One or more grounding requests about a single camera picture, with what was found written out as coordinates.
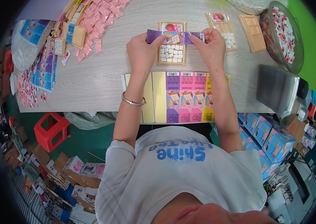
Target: barcode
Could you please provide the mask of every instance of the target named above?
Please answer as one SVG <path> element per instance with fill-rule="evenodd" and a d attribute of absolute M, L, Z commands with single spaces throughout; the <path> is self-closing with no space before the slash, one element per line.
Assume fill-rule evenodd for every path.
<path fill-rule="evenodd" d="M 204 72 L 196 72 L 195 76 L 203 76 L 203 77 L 205 77 L 206 73 L 204 73 Z"/>
<path fill-rule="evenodd" d="M 182 72 L 182 76 L 193 76 L 192 72 Z"/>
<path fill-rule="evenodd" d="M 179 72 L 168 72 L 167 76 L 179 76 Z"/>

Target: white plastic bag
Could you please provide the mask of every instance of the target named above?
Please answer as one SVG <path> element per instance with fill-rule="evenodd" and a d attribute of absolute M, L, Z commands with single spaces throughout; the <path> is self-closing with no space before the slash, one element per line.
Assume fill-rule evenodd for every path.
<path fill-rule="evenodd" d="M 272 0 L 227 0 L 230 4 L 235 6 L 242 12 L 250 15 L 260 15 L 265 9 L 269 7 Z M 276 0 L 287 7 L 289 0 Z"/>
<path fill-rule="evenodd" d="M 23 26 L 25 20 L 20 20 L 17 22 L 12 33 L 11 41 L 11 54 L 12 62 L 21 72 L 26 71 L 35 62 L 37 55 L 42 50 L 45 42 L 53 27 L 55 21 L 50 21 L 44 30 L 37 45 L 30 44 L 26 39 L 24 39 L 20 34 L 20 28 Z"/>

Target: table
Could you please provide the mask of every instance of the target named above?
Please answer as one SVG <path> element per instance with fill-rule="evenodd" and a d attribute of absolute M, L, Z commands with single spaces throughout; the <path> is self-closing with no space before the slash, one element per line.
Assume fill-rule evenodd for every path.
<path fill-rule="evenodd" d="M 157 30 L 158 20 L 186 21 L 188 31 L 202 31 L 209 27 L 205 12 L 222 12 L 219 6 L 207 8 L 205 0 L 133 0 L 121 11 L 123 17 L 106 29 L 102 38 L 103 52 L 91 54 L 81 63 L 72 56 L 63 67 L 58 58 L 57 78 L 47 102 L 39 100 L 37 108 L 18 104 L 20 112 L 48 111 L 118 111 L 123 91 L 121 75 L 130 73 L 126 43 L 147 29 Z M 255 98 L 259 64 L 278 66 L 267 51 L 251 53 L 238 15 L 244 14 L 230 5 L 228 13 L 238 44 L 237 51 L 225 53 L 224 69 L 231 75 L 230 92 L 237 112 L 272 113 Z M 187 65 L 158 66 L 155 71 L 207 71 L 199 52 L 188 46 Z"/>

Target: plastic tray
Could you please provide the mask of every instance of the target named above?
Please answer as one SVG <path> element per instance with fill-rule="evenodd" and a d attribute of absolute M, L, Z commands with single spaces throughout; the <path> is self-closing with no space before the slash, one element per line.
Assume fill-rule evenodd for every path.
<path fill-rule="evenodd" d="M 171 24 L 173 26 L 169 26 L 170 28 L 166 28 L 167 24 Z M 187 23 L 186 22 L 181 22 L 181 21 L 167 21 L 167 20 L 160 20 L 158 21 L 158 30 L 160 31 L 183 31 L 185 32 L 187 30 Z M 157 56 L 157 65 L 181 65 L 185 66 L 186 65 L 186 60 L 187 60 L 187 46 L 186 44 L 183 44 L 183 58 L 182 62 L 161 62 L 160 61 L 160 46 L 158 48 L 158 56 Z"/>
<path fill-rule="evenodd" d="M 258 18 L 254 15 L 240 15 L 239 18 L 248 38 L 250 52 L 254 53 L 265 50 L 265 41 L 263 32 L 261 32 Z"/>
<path fill-rule="evenodd" d="M 223 20 L 221 21 L 213 21 L 213 15 L 221 15 Z M 215 28 L 219 31 L 219 33 L 234 33 L 233 26 L 230 22 L 229 16 L 227 13 L 205 13 L 206 19 L 208 20 L 208 24 L 210 28 Z M 235 45 L 236 48 L 226 48 L 226 51 L 237 50 L 238 43 L 236 41 L 235 33 L 234 33 Z"/>

